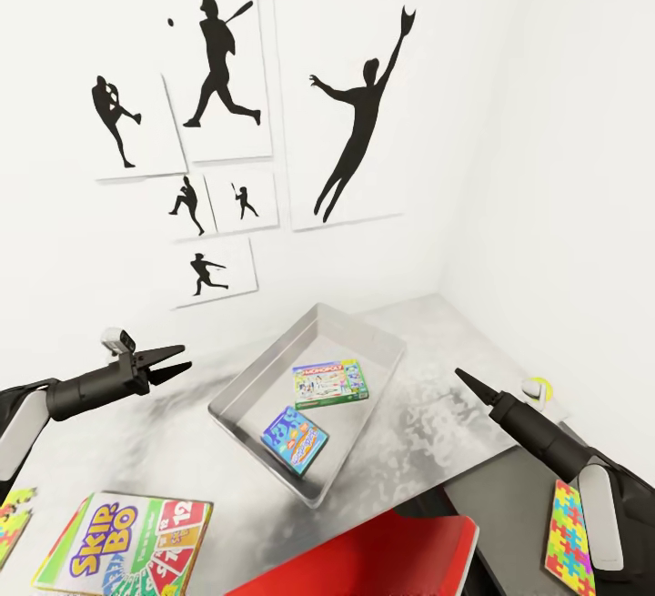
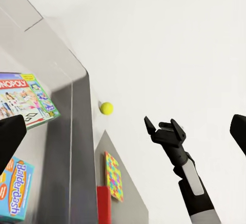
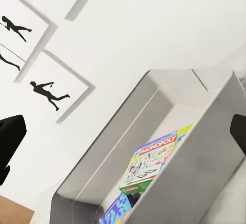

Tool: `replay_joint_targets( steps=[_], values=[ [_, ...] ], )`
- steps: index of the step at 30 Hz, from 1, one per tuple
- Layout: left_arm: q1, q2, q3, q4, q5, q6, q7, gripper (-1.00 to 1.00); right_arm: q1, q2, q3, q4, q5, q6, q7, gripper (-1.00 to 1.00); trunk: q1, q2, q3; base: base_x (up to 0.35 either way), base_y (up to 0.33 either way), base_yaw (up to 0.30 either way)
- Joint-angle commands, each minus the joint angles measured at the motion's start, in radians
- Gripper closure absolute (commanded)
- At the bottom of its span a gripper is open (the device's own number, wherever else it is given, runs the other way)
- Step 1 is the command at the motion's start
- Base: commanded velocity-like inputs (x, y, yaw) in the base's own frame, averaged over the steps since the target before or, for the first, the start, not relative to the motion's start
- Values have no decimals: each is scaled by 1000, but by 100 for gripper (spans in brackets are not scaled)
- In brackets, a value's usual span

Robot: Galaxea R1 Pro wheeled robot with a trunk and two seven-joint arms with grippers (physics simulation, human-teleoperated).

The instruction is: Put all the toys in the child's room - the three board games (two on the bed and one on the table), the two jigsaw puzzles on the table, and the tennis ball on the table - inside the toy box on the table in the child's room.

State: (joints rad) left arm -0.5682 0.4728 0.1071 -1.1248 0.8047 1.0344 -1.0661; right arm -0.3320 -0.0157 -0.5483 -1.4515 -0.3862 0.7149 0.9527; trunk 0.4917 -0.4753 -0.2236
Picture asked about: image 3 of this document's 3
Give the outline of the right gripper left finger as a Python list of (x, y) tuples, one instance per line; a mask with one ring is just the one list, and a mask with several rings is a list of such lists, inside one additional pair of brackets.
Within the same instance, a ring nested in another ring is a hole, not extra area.
[(0, 175), (27, 134), (22, 114), (0, 120)]

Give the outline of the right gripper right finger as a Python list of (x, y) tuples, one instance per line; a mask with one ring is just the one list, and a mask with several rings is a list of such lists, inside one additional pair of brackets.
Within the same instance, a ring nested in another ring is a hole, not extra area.
[(230, 134), (246, 156), (246, 116), (234, 114)]

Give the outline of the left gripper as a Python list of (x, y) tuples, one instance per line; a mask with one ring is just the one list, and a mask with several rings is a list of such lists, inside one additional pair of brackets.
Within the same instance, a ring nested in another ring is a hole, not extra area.
[(6, 179), (6, 177), (8, 176), (8, 173), (9, 173), (9, 172), (10, 172), (10, 166), (8, 165), (8, 166), (5, 168), (5, 170), (4, 170), (4, 172), (2, 173), (2, 175), (0, 175), (0, 186), (3, 185), (3, 183), (4, 183), (5, 179)]

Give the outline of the board game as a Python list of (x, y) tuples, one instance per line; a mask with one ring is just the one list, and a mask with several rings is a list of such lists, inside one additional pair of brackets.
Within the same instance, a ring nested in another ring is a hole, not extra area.
[(107, 209), (100, 218), (99, 224), (121, 224), (135, 205), (132, 194), (124, 195), (122, 192), (115, 202)]
[(119, 190), (126, 195), (145, 191), (193, 124), (136, 148)]

